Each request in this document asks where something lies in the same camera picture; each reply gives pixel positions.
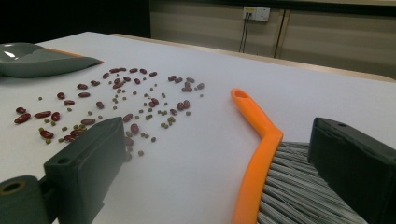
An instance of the scattered beans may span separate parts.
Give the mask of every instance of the scattered beans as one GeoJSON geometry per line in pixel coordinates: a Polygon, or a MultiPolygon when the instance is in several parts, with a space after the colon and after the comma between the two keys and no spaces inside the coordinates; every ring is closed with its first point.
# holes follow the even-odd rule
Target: scattered beans
{"type": "Polygon", "coordinates": [[[52,120],[54,120],[54,121],[58,121],[58,120],[61,119],[61,114],[60,114],[59,112],[54,112],[54,113],[51,115],[50,118],[51,118],[52,120]]]}
{"type": "Polygon", "coordinates": [[[73,105],[75,102],[72,100],[65,100],[64,105],[73,105]]]}
{"type": "Polygon", "coordinates": [[[64,99],[64,93],[63,93],[63,92],[59,92],[58,94],[56,94],[56,96],[57,96],[58,99],[60,99],[60,100],[64,99]]]}
{"type": "Polygon", "coordinates": [[[36,113],[35,114],[35,118],[37,118],[37,119],[46,118],[46,117],[50,116],[50,114],[51,114],[50,111],[43,111],[43,112],[40,112],[40,113],[36,113]]]}
{"type": "Polygon", "coordinates": [[[85,85],[85,84],[80,83],[80,84],[77,85],[77,89],[79,89],[79,90],[87,90],[88,86],[85,85]]]}
{"type": "Polygon", "coordinates": [[[131,147],[134,145],[134,140],[130,137],[125,137],[125,145],[131,147]]]}
{"type": "Polygon", "coordinates": [[[122,120],[123,120],[124,122],[128,122],[128,121],[131,120],[133,117],[134,117],[133,114],[127,114],[127,115],[125,115],[125,117],[122,118],[122,120]]]}
{"type": "Polygon", "coordinates": [[[81,98],[85,98],[85,97],[91,96],[91,94],[89,92],[84,91],[84,92],[79,93],[78,96],[81,98]]]}
{"type": "Polygon", "coordinates": [[[23,107],[18,107],[15,111],[17,111],[18,114],[24,114],[26,113],[26,109],[23,107]]]}
{"type": "Polygon", "coordinates": [[[183,102],[183,108],[184,108],[184,109],[190,108],[190,101],[185,100],[185,101],[183,102]]]}
{"type": "Polygon", "coordinates": [[[139,126],[136,123],[131,124],[131,133],[138,134],[139,133],[139,126]]]}
{"type": "Polygon", "coordinates": [[[98,101],[96,102],[96,107],[98,107],[99,109],[103,109],[105,108],[105,105],[101,101],[98,101]]]}
{"type": "Polygon", "coordinates": [[[26,120],[28,120],[30,117],[31,117],[31,114],[29,114],[29,113],[22,114],[22,115],[20,115],[19,117],[17,117],[17,118],[14,120],[14,123],[17,123],[17,124],[24,123],[24,122],[25,122],[26,120]]]}
{"type": "Polygon", "coordinates": [[[51,132],[49,132],[49,131],[45,131],[45,130],[41,131],[41,132],[40,132],[40,135],[41,135],[43,138],[53,138],[53,133],[51,133],[51,132]]]}
{"type": "Polygon", "coordinates": [[[91,124],[94,124],[95,122],[96,122],[95,119],[83,119],[83,120],[81,121],[81,123],[82,123],[82,124],[85,124],[85,125],[91,125],[91,124]]]}

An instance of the white tabletop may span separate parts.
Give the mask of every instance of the white tabletop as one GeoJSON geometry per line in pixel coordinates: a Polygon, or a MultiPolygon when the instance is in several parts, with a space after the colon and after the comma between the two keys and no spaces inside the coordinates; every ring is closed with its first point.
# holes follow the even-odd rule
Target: white tabletop
{"type": "MultiPolygon", "coordinates": [[[[179,113],[169,129],[160,127],[169,116],[153,113],[136,120],[142,132],[157,141],[134,137],[134,157],[125,163],[105,197],[105,206],[93,223],[230,223],[239,184],[260,137],[235,108],[232,88],[250,94],[273,123],[284,132],[284,141],[308,142],[315,117],[336,119],[396,148],[396,84],[323,73],[291,66],[257,62],[196,49],[148,43],[114,35],[83,33],[39,44],[104,61],[75,73],[55,77],[18,79],[1,77],[0,181],[18,175],[44,175],[43,163],[66,146],[56,139],[64,136],[81,119],[105,119],[138,115],[144,93],[160,100],[158,109],[173,108],[190,100],[191,115],[179,113]],[[111,68],[145,68],[157,72],[142,84],[126,83],[113,110],[116,94],[102,74],[111,68]],[[167,81],[169,76],[193,77],[205,83],[201,91],[182,92],[182,83],[167,81]],[[101,81],[92,87],[91,80],[101,81]],[[89,85],[92,96],[79,99],[78,83],[89,85]],[[72,112],[56,99],[63,91],[75,100],[72,112]],[[101,100],[106,109],[99,111],[101,100]],[[51,127],[42,119],[15,125],[15,109],[23,106],[32,114],[59,111],[62,118],[51,127]],[[38,134],[45,127],[56,134],[46,145],[38,134]],[[143,150],[145,155],[137,156],[143,150]]],[[[144,75],[124,76],[140,77],[144,75]]],[[[125,124],[128,130],[132,121],[125,124]]]]}

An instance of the bean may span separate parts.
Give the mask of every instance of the bean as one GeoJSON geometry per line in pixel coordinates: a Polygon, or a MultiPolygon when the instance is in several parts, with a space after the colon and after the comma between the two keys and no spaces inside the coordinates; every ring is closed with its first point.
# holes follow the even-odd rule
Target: bean
{"type": "Polygon", "coordinates": [[[170,109],[170,112],[172,115],[177,115],[177,110],[175,110],[175,109],[170,109]]]}
{"type": "Polygon", "coordinates": [[[26,109],[23,107],[18,107],[15,111],[17,111],[18,114],[24,114],[26,113],[26,109]]]}
{"type": "Polygon", "coordinates": [[[77,89],[79,89],[79,90],[87,90],[88,89],[88,86],[87,85],[85,85],[85,84],[78,84],[77,85],[77,89]]]}
{"type": "Polygon", "coordinates": [[[192,88],[191,87],[184,87],[184,88],[181,88],[181,90],[184,91],[184,92],[191,92],[192,88]]]}
{"type": "Polygon", "coordinates": [[[36,113],[35,114],[35,118],[37,118],[37,119],[46,118],[46,117],[50,116],[50,114],[51,114],[50,111],[43,111],[43,112],[40,112],[40,113],[36,113]]]}
{"type": "Polygon", "coordinates": [[[84,98],[84,97],[91,96],[91,94],[89,92],[84,91],[84,92],[79,93],[78,96],[81,98],[84,98]]]}
{"type": "Polygon", "coordinates": [[[201,89],[204,88],[204,86],[205,86],[204,83],[200,83],[200,84],[198,84],[197,89],[198,89],[198,90],[201,90],[201,89]]]}
{"type": "Polygon", "coordinates": [[[106,79],[106,78],[108,78],[109,75],[110,75],[109,73],[104,73],[104,74],[102,75],[102,78],[103,78],[103,79],[106,79]]]}
{"type": "Polygon", "coordinates": [[[183,102],[183,108],[184,108],[184,109],[190,108],[190,101],[185,100],[185,101],[183,102]]]}
{"type": "Polygon", "coordinates": [[[128,122],[128,121],[131,120],[133,117],[134,117],[133,114],[127,114],[127,115],[125,115],[125,117],[122,118],[122,120],[123,120],[124,122],[128,122]]]}
{"type": "Polygon", "coordinates": [[[43,138],[53,138],[53,133],[51,133],[51,132],[49,132],[49,131],[45,131],[45,130],[41,131],[41,132],[40,132],[40,135],[41,135],[43,138]]]}
{"type": "Polygon", "coordinates": [[[70,135],[72,135],[74,137],[78,137],[78,136],[82,135],[83,133],[85,133],[85,130],[83,130],[83,129],[75,129],[75,130],[70,132],[70,135]]]}
{"type": "Polygon", "coordinates": [[[75,102],[72,100],[65,100],[64,105],[73,105],[75,102]]]}
{"type": "Polygon", "coordinates": [[[195,80],[192,77],[186,77],[186,80],[190,83],[194,83],[195,80]]]}
{"type": "Polygon", "coordinates": [[[59,112],[54,112],[54,113],[51,115],[50,118],[51,118],[52,120],[54,120],[54,121],[58,121],[58,120],[61,119],[61,114],[60,114],[59,112]]]}
{"type": "Polygon", "coordinates": [[[76,140],[76,137],[72,136],[72,135],[67,135],[64,137],[64,141],[66,142],[74,142],[76,140]]]}
{"type": "Polygon", "coordinates": [[[91,124],[94,124],[95,122],[96,122],[95,119],[83,119],[83,120],[81,121],[81,123],[82,123],[82,124],[85,124],[85,125],[91,125],[91,124]]]}
{"type": "Polygon", "coordinates": [[[181,81],[183,81],[183,78],[182,78],[182,77],[177,77],[177,78],[175,78],[175,83],[179,83],[179,82],[181,82],[181,81]]]}
{"type": "Polygon", "coordinates": [[[170,76],[168,77],[168,81],[174,81],[177,78],[177,76],[170,76]]]}
{"type": "Polygon", "coordinates": [[[56,94],[56,96],[57,96],[58,99],[60,99],[60,100],[64,99],[64,93],[63,93],[63,92],[59,92],[58,94],[56,94]]]}
{"type": "Polygon", "coordinates": [[[184,109],[183,103],[181,103],[181,102],[178,103],[178,104],[177,104],[177,109],[178,109],[178,110],[183,110],[183,109],[184,109]]]}
{"type": "Polygon", "coordinates": [[[114,85],[113,85],[113,89],[118,89],[118,88],[121,88],[122,86],[123,86],[123,83],[120,82],[120,83],[118,83],[118,84],[114,84],[114,85]]]}
{"type": "Polygon", "coordinates": [[[131,147],[134,145],[134,140],[132,140],[130,137],[125,137],[125,145],[128,147],[131,147]]]}
{"type": "Polygon", "coordinates": [[[24,123],[24,122],[25,122],[26,120],[28,120],[30,117],[31,117],[31,115],[30,115],[29,113],[22,114],[22,115],[20,115],[19,117],[17,117],[17,118],[14,120],[14,123],[17,123],[17,124],[24,123]]]}
{"type": "Polygon", "coordinates": [[[131,124],[131,133],[138,134],[139,133],[139,126],[136,123],[131,124]]]}
{"type": "Polygon", "coordinates": [[[120,71],[119,68],[112,68],[110,70],[108,70],[110,73],[118,73],[120,71]]]}

